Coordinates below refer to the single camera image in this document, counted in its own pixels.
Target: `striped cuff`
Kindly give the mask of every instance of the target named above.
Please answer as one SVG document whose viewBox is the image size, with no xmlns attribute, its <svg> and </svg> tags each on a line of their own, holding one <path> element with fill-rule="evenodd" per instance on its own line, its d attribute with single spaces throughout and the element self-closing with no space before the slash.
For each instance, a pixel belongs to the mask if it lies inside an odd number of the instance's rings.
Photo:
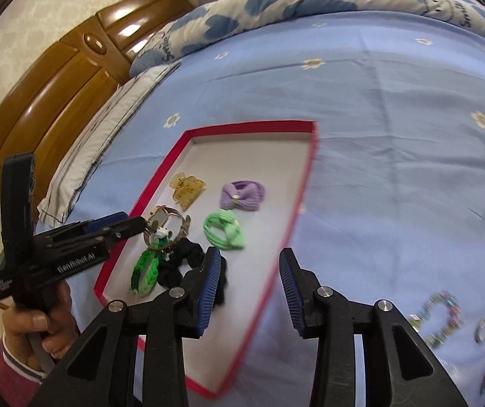
<svg viewBox="0 0 485 407">
<path fill-rule="evenodd" d="M 46 378 L 46 373 L 39 372 L 32 369 L 31 367 L 27 367 L 26 364 L 22 364 L 14 357 L 11 352 L 9 352 L 9 350 L 7 349 L 7 345 L 5 344 L 5 332 L 2 335 L 2 344 L 3 359 L 10 368 L 12 368 L 16 373 L 29 381 L 33 381 L 39 384 L 43 382 L 43 380 Z"/>
</svg>

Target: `oval headboard ornament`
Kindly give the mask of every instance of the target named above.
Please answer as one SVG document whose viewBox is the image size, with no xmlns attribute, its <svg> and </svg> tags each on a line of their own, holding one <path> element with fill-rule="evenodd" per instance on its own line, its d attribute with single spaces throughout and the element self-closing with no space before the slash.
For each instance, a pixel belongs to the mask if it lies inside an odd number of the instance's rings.
<svg viewBox="0 0 485 407">
<path fill-rule="evenodd" d="M 84 34 L 83 40 L 84 43 L 96 54 L 104 55 L 107 53 L 107 48 L 94 34 Z"/>
</svg>

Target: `person's hand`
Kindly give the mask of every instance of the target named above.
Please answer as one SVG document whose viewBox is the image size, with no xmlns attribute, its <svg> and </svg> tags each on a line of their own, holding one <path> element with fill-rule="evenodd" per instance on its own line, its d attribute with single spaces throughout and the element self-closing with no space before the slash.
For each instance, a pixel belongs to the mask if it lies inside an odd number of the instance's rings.
<svg viewBox="0 0 485 407">
<path fill-rule="evenodd" d="M 69 285 L 62 280 L 58 284 L 56 293 L 58 303 L 48 315 L 40 310 L 17 309 L 14 304 L 3 312 L 7 349 L 21 363 L 39 371 L 41 365 L 26 334 L 48 332 L 49 335 L 43 339 L 43 349 L 56 359 L 65 355 L 78 336 L 75 318 L 71 314 Z"/>
</svg>

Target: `pink sleeve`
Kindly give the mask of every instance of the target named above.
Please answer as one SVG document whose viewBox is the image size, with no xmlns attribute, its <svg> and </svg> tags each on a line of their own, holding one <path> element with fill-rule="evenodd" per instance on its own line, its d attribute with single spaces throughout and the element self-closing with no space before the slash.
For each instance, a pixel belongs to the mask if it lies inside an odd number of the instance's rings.
<svg viewBox="0 0 485 407">
<path fill-rule="evenodd" d="M 26 407 L 40 386 L 42 374 L 14 359 L 0 340 L 0 395 L 11 407 Z"/>
</svg>

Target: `blue bed sheet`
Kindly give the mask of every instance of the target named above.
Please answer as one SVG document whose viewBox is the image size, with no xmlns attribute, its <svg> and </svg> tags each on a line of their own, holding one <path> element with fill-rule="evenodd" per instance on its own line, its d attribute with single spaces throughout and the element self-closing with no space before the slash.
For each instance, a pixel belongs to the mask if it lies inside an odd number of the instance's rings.
<svg viewBox="0 0 485 407">
<path fill-rule="evenodd" d="M 175 113 L 176 125 L 164 127 Z M 485 317 L 479 113 L 485 39 L 471 32 L 392 12 L 269 25 L 185 57 L 114 140 L 70 221 L 128 212 L 186 129 L 318 121 L 305 211 L 291 241 L 301 266 L 351 300 L 387 298 L 406 316 L 432 293 L 455 295 L 465 325 L 435 353 L 470 405 L 484 405 L 485 343 L 474 341 Z M 100 310 L 92 293 L 98 270 L 70 280 L 81 328 Z M 423 334 L 443 324 L 445 309 L 436 313 Z M 278 283 L 233 388 L 215 402 L 190 394 L 190 405 L 308 405 L 316 350 L 291 326 Z M 364 405 L 361 355 L 358 365 Z"/>
</svg>

